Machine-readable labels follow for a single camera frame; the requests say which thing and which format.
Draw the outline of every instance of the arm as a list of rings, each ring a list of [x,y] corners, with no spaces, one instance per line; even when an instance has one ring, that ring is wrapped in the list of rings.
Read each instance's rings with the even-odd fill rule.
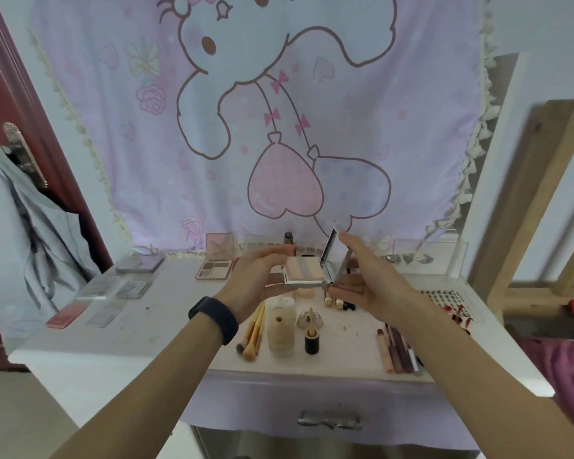
[[[215,296],[244,322],[260,301],[285,293],[280,275],[292,245],[243,256]],[[198,313],[161,353],[51,456],[53,459],[155,458],[222,345],[222,333]]]
[[[398,328],[488,459],[574,459],[574,425],[552,400],[521,385],[358,238],[340,239],[355,252],[361,276],[344,276],[329,292]]]

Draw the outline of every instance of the vanity table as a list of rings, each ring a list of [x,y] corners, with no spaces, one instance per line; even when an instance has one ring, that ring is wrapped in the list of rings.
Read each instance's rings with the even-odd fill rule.
[[[222,281],[195,280],[203,261],[169,256],[154,274],[145,276],[153,279],[153,285],[141,299],[118,302],[109,296],[92,301],[67,328],[40,331],[10,355],[10,361],[26,364],[77,425],[83,425],[172,340],[201,297],[222,287]],[[534,394],[554,394],[464,280],[446,275],[406,277],[421,291],[457,293],[473,317],[472,338]],[[322,290],[316,293],[314,299],[298,297],[296,307],[300,313],[312,306],[323,317],[318,354],[305,353],[304,332],[296,330],[291,357],[271,355],[264,335],[257,360],[245,362],[236,352],[246,330],[246,324],[241,325],[215,357],[181,417],[181,426],[286,437],[335,434],[367,444],[477,449],[426,371],[414,376],[383,370],[376,342],[381,323],[360,308],[355,312],[327,308]],[[122,307],[113,322],[104,329],[86,324],[108,304]]]

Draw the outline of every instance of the person's left hand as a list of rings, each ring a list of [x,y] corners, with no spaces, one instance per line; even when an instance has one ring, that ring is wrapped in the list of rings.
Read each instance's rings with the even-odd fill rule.
[[[293,245],[276,245],[245,254],[215,298],[242,324],[263,300],[291,291],[283,285],[283,274],[270,273],[270,269],[282,266],[293,253]]]

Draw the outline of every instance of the door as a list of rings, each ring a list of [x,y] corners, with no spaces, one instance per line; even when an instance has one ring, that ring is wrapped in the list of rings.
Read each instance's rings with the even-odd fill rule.
[[[106,270],[111,258],[0,14],[0,144],[8,143],[4,122],[17,125],[26,138],[47,179],[45,194],[64,210],[79,214],[92,258]],[[9,368],[13,366],[0,347],[0,370]]]

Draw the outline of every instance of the smartwatch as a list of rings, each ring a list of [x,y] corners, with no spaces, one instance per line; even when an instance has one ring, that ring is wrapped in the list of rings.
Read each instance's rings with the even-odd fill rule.
[[[205,296],[189,310],[189,320],[199,312],[206,314],[219,325],[223,336],[223,346],[227,345],[238,332],[238,321],[232,311],[221,301],[209,296]]]

